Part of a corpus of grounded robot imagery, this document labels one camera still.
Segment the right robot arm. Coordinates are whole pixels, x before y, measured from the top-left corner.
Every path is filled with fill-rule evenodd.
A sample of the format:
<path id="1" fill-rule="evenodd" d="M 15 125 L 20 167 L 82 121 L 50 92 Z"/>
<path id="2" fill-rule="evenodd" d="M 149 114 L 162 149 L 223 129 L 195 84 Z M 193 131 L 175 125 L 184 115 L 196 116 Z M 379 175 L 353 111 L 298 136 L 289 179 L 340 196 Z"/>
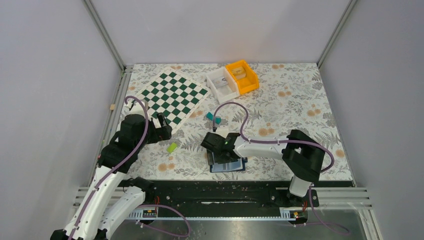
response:
<path id="1" fill-rule="evenodd" d="M 241 133 L 226 136 L 208 132 L 201 144 L 206 149 L 210 172 L 242 172 L 250 157 L 282 160 L 293 172 L 288 191 L 282 198 L 287 207 L 304 207 L 309 187 L 323 172 L 325 150 L 300 130 L 286 138 L 246 138 Z"/>

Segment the perforated metal rail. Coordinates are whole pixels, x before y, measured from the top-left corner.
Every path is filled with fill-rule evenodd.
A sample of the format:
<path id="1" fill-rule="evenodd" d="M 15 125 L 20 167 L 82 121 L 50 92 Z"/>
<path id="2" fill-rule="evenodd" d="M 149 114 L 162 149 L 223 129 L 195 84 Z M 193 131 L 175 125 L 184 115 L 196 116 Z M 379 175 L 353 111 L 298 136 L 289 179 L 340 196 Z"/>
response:
<path id="1" fill-rule="evenodd" d="M 306 211 L 296 211 L 294 209 L 282 208 L 280 207 L 277 211 L 271 209 L 270 214 L 259 214 L 259 215 L 248 215 L 242 216 L 240 214 L 233 214 L 218 216 L 213 214 L 207 214 L 206 212 L 198 212 L 200 215 L 194 216 L 189 215 L 188 213 L 183 213 L 184 216 L 181 217 L 177 213 L 171 211 L 171 215 L 165 215 L 165 211 L 157 212 L 153 209 L 135 209 L 129 214 L 125 220 L 132 221 L 154 221 L 154 220 L 183 220 L 184 218 L 188 221 L 307 221 L 308 213 Z"/>

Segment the wooden block in orange bin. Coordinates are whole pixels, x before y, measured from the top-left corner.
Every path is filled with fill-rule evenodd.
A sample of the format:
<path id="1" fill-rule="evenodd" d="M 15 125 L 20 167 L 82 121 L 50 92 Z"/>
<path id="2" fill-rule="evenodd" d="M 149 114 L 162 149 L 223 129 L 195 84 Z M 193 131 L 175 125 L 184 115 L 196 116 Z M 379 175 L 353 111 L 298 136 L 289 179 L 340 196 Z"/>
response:
<path id="1" fill-rule="evenodd" d="M 230 72 L 236 80 L 241 80 L 247 75 L 246 70 L 242 66 L 233 68 Z"/>

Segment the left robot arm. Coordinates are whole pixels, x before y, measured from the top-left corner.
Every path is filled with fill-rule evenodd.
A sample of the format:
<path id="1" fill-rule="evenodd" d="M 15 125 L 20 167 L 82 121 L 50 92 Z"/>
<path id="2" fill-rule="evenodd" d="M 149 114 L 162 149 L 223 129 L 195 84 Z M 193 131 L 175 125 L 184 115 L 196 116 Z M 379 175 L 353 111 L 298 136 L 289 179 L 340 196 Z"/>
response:
<path id="1" fill-rule="evenodd" d="M 137 177 L 130 183 L 128 193 L 107 208 L 141 149 L 171 138 L 172 127 L 164 114 L 157 113 L 155 117 L 159 127 L 155 127 L 153 118 L 142 114 L 129 114 L 124 118 L 120 129 L 101 150 L 94 177 L 78 210 L 65 228 L 52 233 L 52 240 L 108 240 L 137 206 L 154 202 L 153 183 Z"/>

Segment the teal block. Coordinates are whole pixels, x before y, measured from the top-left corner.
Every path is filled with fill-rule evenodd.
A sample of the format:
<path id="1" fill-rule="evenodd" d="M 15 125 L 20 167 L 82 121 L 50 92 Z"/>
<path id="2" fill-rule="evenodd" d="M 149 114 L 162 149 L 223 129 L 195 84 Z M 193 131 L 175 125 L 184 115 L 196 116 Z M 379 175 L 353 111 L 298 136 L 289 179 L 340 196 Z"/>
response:
<path id="1" fill-rule="evenodd" d="M 214 115 L 211 112 L 208 112 L 206 114 L 206 118 L 209 119 L 209 120 L 211 120 L 211 121 L 213 121 L 214 120 Z"/>

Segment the orange plastic bin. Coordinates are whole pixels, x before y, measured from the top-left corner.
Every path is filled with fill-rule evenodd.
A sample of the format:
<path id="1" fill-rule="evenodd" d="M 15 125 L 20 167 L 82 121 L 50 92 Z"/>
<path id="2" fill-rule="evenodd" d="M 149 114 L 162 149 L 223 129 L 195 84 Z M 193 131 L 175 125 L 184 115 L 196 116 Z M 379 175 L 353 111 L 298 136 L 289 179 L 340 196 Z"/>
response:
<path id="1" fill-rule="evenodd" d="M 259 78 L 245 60 L 239 60 L 225 66 L 229 76 L 234 80 L 240 95 L 254 91 L 260 87 Z"/>

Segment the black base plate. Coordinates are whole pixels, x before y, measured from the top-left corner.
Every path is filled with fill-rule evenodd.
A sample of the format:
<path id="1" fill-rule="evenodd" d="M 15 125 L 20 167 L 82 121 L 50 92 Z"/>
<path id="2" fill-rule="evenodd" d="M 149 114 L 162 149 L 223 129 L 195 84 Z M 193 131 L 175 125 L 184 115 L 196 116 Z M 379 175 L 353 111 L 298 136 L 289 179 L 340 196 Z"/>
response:
<path id="1" fill-rule="evenodd" d="M 162 204 L 181 214 L 199 216 L 207 213 L 225 216 L 240 214 L 258 216 L 279 208 L 302 210 L 301 206 L 286 206 L 283 197 L 289 181 L 181 181 L 154 180 L 147 191 L 145 205 Z M 315 190 L 307 194 L 305 207 L 320 205 Z"/>

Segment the green white chessboard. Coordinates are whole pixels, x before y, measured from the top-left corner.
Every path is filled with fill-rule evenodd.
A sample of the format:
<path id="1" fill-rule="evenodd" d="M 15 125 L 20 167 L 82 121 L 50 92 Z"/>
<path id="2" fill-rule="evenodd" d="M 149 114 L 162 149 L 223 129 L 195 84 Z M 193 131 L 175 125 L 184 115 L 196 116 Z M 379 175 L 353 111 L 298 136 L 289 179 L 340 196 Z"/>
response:
<path id="1" fill-rule="evenodd" d="M 196 116 L 206 103 L 211 90 L 193 77 L 170 66 L 148 74 L 142 67 L 131 73 L 129 92 L 147 103 L 147 114 L 154 126 L 159 127 L 159 114 L 171 126 L 172 132 L 179 130 L 204 130 L 205 120 Z"/>

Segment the white plastic bin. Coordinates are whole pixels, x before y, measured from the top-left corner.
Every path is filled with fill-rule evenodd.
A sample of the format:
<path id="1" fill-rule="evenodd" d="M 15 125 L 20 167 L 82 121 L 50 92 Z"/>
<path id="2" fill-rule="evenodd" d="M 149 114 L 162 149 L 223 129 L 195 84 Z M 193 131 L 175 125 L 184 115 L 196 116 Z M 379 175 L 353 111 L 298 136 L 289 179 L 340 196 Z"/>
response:
<path id="1" fill-rule="evenodd" d="M 225 67 L 207 72 L 206 85 L 220 104 L 240 96 L 236 81 Z"/>

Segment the lime green block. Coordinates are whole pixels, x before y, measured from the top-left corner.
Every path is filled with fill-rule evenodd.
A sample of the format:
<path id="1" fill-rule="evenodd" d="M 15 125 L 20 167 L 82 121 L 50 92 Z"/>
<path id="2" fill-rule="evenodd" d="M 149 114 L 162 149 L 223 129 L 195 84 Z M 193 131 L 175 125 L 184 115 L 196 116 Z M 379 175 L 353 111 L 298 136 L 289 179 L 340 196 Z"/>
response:
<path id="1" fill-rule="evenodd" d="M 169 145 L 166 151 L 171 154 L 176 150 L 177 147 L 178 145 L 175 142 L 173 142 Z"/>

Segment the floral table mat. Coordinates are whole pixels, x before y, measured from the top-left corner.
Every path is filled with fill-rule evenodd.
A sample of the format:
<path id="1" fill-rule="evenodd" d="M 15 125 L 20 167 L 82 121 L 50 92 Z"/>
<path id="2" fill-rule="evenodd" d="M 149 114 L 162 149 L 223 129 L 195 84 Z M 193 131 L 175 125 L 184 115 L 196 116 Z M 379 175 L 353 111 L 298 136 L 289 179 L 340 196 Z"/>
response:
<path id="1" fill-rule="evenodd" d="M 301 130 L 330 150 L 335 161 L 324 157 L 326 171 L 322 181 L 351 181 L 353 175 L 346 158 L 337 124 L 315 63 L 253 63 L 251 68 L 259 79 L 259 88 L 243 94 L 224 107 L 209 95 L 199 113 L 205 129 L 179 130 L 171 140 L 145 146 L 138 160 L 131 165 L 128 178 L 150 180 L 239 180 L 288 181 L 292 172 L 282 160 L 263 157 L 248 159 L 245 171 L 211 173 L 206 150 L 201 147 L 212 122 L 208 112 L 217 112 L 219 126 L 237 132 L 245 116 L 243 132 L 249 137 L 285 137 L 291 130 Z M 176 143 L 173 153 L 167 148 Z"/>

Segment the navy blue card holder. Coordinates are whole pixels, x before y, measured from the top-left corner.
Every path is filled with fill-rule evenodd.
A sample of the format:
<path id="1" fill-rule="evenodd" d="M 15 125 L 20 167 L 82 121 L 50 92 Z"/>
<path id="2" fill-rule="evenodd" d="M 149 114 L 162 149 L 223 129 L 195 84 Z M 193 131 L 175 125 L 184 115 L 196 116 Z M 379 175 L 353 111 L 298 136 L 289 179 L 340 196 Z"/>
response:
<path id="1" fill-rule="evenodd" d="M 246 170 L 247 162 L 248 159 L 246 157 L 242 157 L 235 162 L 214 163 L 209 166 L 209 171 L 211 173 L 243 172 Z"/>

